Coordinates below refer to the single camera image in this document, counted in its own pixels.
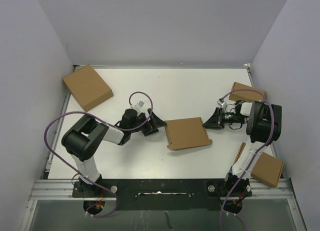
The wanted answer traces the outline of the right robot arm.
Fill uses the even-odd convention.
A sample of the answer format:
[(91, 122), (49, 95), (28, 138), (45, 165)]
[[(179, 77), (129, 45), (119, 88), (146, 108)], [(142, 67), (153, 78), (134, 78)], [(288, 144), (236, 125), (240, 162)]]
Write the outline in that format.
[(246, 126), (248, 140), (240, 146), (234, 163), (222, 183), (223, 191), (230, 196), (236, 192), (249, 192), (250, 178), (268, 187), (277, 187), (284, 162), (267, 154), (265, 149), (281, 135), (282, 106), (268, 105), (261, 101), (239, 100), (230, 111), (217, 107), (203, 127), (222, 130), (225, 125), (233, 124)]

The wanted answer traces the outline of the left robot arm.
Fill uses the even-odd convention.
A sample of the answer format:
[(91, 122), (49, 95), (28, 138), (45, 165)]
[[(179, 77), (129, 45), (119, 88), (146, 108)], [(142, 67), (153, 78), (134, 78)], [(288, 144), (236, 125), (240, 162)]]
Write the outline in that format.
[(89, 196), (95, 197), (102, 190), (102, 176), (94, 159), (101, 142), (123, 146), (130, 140), (132, 133), (142, 132), (146, 137), (167, 126), (150, 108), (147, 112), (148, 114), (145, 114), (137, 109), (128, 108), (115, 127), (98, 122), (85, 114), (64, 134), (61, 144), (74, 159), (77, 169), (82, 174), (79, 176), (79, 182)]

